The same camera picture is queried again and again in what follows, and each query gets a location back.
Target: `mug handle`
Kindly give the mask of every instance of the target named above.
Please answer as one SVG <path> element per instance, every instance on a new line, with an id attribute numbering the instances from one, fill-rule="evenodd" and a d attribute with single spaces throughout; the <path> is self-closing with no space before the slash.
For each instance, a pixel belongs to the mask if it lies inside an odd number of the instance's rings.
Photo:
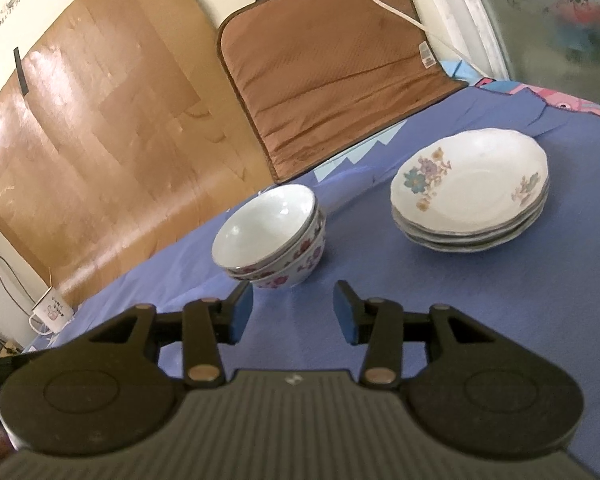
<path id="1" fill-rule="evenodd" d="M 29 316 L 29 326 L 31 327 L 31 329 L 33 330 L 33 332 L 35 332 L 38 335 L 49 335 L 53 332 L 53 330 L 49 329 L 46 332 L 40 332 L 40 330 L 38 330 L 36 327 L 33 326 L 33 317 L 35 316 L 35 314 L 31 314 L 31 316 Z"/>

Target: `blue tablecloth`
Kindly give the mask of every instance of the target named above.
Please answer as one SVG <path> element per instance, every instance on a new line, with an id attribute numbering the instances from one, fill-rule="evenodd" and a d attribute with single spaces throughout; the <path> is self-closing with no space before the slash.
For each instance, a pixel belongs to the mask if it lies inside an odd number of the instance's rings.
<path id="1" fill-rule="evenodd" d="M 416 246 L 394 226 L 389 182 L 413 153 L 441 137 L 488 126 L 534 136 L 548 154 L 551 189 L 544 213 L 521 237 L 477 254 Z M 311 186 L 328 213 L 327 250 L 317 270 L 291 290 L 260 291 L 242 341 L 222 347 L 236 368 L 348 368 L 357 375 L 365 348 L 348 346 L 331 307 L 336 280 L 362 297 L 384 296 L 408 310 L 449 303 L 568 371 L 586 410 L 570 451 L 600 474 L 600 118 L 547 106 L 530 91 L 503 95 L 467 88 L 405 121 L 355 165 L 344 160 Z M 55 346 L 135 303 L 160 312 L 235 285 L 211 261 L 214 235 L 231 211 L 116 280 L 84 303 Z M 424 366 L 423 349 L 405 345 L 404 374 Z M 179 376 L 179 345 L 160 366 Z"/>

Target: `black wire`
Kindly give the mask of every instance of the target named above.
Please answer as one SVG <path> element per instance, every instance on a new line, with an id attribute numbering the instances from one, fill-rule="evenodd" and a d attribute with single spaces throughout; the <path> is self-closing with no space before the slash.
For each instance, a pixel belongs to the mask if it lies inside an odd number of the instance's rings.
<path id="1" fill-rule="evenodd" d="M 25 293 L 25 294 L 26 294 L 26 295 L 29 297 L 29 299 L 30 299 L 31 301 L 33 301 L 33 303 L 35 303 L 35 302 L 36 302 L 36 300 L 34 300 L 34 299 L 31 297 L 31 295 L 29 294 L 29 291 L 28 291 L 28 290 L 27 290 L 27 289 L 24 287 L 24 285 L 23 285 L 23 284 L 22 284 L 22 282 L 20 281 L 20 279 L 19 279 L 18 275 L 16 274 L 16 271 L 15 271 L 15 270 L 13 270 L 13 267 L 11 267 L 11 264 L 10 264 L 10 263 L 9 263 L 7 260 L 5 260 L 5 259 L 4 259 L 4 256 L 2 256 L 1 254 L 0 254 L 0 259 L 1 259 L 2 261 L 4 261 L 4 263 L 7 265 L 7 267 L 9 267 L 9 270 L 10 270 L 10 271 L 11 271 L 11 273 L 13 274 L 13 277 L 14 277 L 14 278 L 15 278 L 15 279 L 18 281 L 18 284 L 21 286 L 22 290 L 24 290 L 24 293 Z"/>
<path id="2" fill-rule="evenodd" d="M 7 288 L 7 286 L 4 284 L 4 281 L 2 280 L 2 276 L 0 275 L 0 284 L 2 285 L 2 288 L 4 289 L 4 291 L 9 295 L 9 297 L 11 298 L 11 301 L 13 301 L 13 303 L 16 304 L 16 306 L 25 314 L 25 316 L 27 316 L 27 318 L 30 316 L 29 312 L 27 312 L 26 310 L 23 309 L 23 307 L 16 301 L 16 299 L 11 295 L 11 293 L 9 292 L 9 289 Z"/>

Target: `bowl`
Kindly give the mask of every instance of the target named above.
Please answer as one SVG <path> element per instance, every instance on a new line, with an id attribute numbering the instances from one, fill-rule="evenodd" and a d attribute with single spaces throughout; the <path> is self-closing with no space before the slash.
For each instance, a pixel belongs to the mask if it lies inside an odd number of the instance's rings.
<path id="1" fill-rule="evenodd" d="M 316 205 L 315 213 L 307 230 L 277 259 L 273 260 L 269 265 L 265 265 L 253 272 L 233 272 L 226 270 L 232 278 L 236 280 L 260 280 L 280 272 L 291 265 L 294 261 L 300 259 L 312 246 L 314 240 L 319 236 L 320 231 L 324 228 L 324 213 L 320 206 Z"/>
<path id="2" fill-rule="evenodd" d="M 229 217 L 211 247 L 223 269 L 249 274 L 277 260 L 307 230 L 316 205 L 307 186 L 287 184 L 261 193 Z"/>
<path id="3" fill-rule="evenodd" d="M 324 253 L 325 241 L 326 230 L 323 223 L 317 237 L 315 237 L 311 246 L 300 258 L 293 261 L 292 264 L 279 272 L 260 280 L 254 280 L 251 283 L 253 283 L 253 286 L 256 288 L 290 288 L 298 283 L 304 282 L 320 261 L 320 258 Z"/>

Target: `stack of bowls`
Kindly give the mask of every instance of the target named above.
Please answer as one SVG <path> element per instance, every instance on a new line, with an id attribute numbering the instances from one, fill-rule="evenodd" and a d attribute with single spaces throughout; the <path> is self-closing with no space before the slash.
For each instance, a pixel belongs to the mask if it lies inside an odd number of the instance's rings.
<path id="1" fill-rule="evenodd" d="M 304 281 L 324 251 L 325 217 L 307 186 L 287 184 L 261 193 L 220 228 L 211 255 L 236 280 L 257 288 Z"/>
<path id="2" fill-rule="evenodd" d="M 528 229 L 548 190 L 546 153 L 535 140 L 485 128 L 445 137 L 407 160 L 391 183 L 392 215 L 419 245 L 475 253 Z"/>

